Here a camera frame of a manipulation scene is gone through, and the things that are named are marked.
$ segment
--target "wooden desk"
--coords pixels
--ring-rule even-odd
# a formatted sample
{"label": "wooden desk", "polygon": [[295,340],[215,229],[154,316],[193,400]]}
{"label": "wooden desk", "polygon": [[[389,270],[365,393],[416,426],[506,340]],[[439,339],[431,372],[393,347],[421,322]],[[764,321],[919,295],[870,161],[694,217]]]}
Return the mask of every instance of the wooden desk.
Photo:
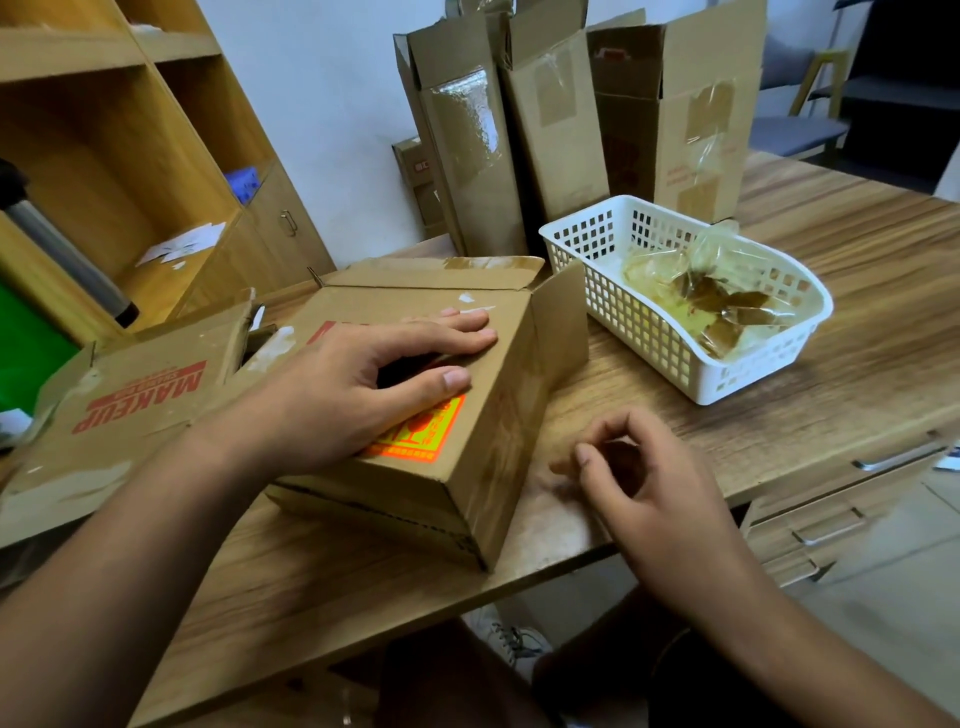
{"label": "wooden desk", "polygon": [[798,258],[834,297],[833,317],[795,365],[702,408],[592,327],[590,362],[547,409],[492,575],[259,500],[211,566],[134,723],[332,662],[611,554],[581,503],[552,490],[543,462],[623,402],[645,402],[704,450],[731,505],[831,458],[849,465],[859,449],[960,419],[960,206],[754,154],[737,217],[744,234]]}

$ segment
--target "left hand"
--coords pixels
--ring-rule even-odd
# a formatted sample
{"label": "left hand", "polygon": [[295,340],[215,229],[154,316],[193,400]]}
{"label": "left hand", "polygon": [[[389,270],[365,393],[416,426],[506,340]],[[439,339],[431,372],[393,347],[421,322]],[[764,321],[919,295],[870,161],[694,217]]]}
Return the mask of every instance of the left hand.
{"label": "left hand", "polygon": [[337,324],[262,382],[198,427],[267,482],[314,473],[371,443],[394,425],[464,391],[464,367],[428,369],[376,388],[381,367],[404,356],[474,354],[496,341],[486,311],[448,309],[399,324]]}

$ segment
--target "gray chair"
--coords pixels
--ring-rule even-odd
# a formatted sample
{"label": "gray chair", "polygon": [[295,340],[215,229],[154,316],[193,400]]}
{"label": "gray chair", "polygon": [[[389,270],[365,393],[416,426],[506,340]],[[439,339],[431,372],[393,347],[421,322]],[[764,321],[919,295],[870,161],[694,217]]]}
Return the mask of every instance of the gray chair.
{"label": "gray chair", "polygon": [[[763,44],[763,73],[760,88],[779,88],[800,84],[787,116],[757,116],[750,129],[750,148],[780,157],[791,157],[821,145],[828,151],[849,125],[840,121],[840,99],[847,78],[847,51],[814,51],[797,48],[767,36]],[[800,116],[806,97],[826,63],[833,64],[833,81],[827,118]]]}

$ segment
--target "wrapped item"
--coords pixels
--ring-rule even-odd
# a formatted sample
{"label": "wrapped item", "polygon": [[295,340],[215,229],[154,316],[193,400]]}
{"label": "wrapped item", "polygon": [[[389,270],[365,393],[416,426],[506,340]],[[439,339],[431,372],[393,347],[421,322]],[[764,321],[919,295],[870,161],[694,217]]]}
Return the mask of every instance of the wrapped item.
{"label": "wrapped item", "polygon": [[638,249],[623,264],[623,277],[635,291],[721,361],[742,356],[797,323],[789,302],[742,282],[745,273],[762,268],[763,260],[737,232],[736,223],[718,223],[685,249]]}

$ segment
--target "wooden cabinet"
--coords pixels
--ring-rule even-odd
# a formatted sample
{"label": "wooden cabinet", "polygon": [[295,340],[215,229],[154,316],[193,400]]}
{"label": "wooden cabinet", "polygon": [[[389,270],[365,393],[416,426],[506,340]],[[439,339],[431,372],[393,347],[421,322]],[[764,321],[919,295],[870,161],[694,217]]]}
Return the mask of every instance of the wooden cabinet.
{"label": "wooden cabinet", "polygon": [[[137,305],[127,331],[334,270],[196,0],[0,2],[0,109],[0,158]],[[262,188],[244,205],[226,174],[250,167]],[[137,265],[206,223],[226,224],[215,248]],[[19,229],[0,237],[0,278],[65,334],[122,335]]]}
{"label": "wooden cabinet", "polygon": [[860,457],[833,459],[757,498],[741,530],[781,586],[817,578],[886,516],[943,457],[957,423],[885,438]]}
{"label": "wooden cabinet", "polygon": [[323,240],[279,160],[267,172],[247,213],[277,260],[277,271],[292,285],[336,270]]}

